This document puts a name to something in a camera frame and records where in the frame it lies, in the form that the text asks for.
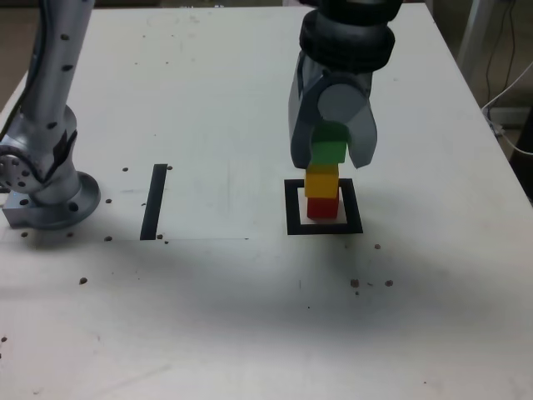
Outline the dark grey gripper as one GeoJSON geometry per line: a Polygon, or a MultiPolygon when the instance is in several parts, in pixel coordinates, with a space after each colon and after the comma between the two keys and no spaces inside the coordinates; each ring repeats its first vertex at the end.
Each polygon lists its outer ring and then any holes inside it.
{"type": "Polygon", "coordinates": [[[307,55],[298,57],[289,96],[290,152],[296,168],[308,167],[312,132],[320,121],[318,142],[345,143],[355,168],[371,163],[377,145],[376,122],[365,96],[371,94],[371,85],[371,72],[335,70],[307,55]],[[348,78],[358,87],[336,83],[324,89],[322,79],[331,74],[348,78]]]}

